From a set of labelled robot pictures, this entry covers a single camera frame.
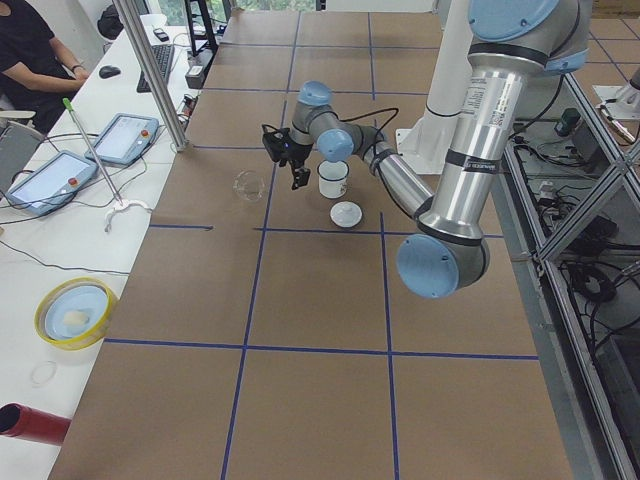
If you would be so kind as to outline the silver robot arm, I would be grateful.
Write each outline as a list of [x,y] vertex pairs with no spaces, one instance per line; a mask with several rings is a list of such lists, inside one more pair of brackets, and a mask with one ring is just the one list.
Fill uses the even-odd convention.
[[442,298],[479,280],[490,262],[479,225],[528,81],[579,69],[587,56],[588,1],[474,1],[465,98],[436,188],[429,187],[372,127],[341,120],[331,90],[301,87],[289,127],[265,133],[271,159],[289,167],[295,187],[309,178],[313,150],[331,162],[360,157],[417,224],[400,246],[398,273],[413,293]]

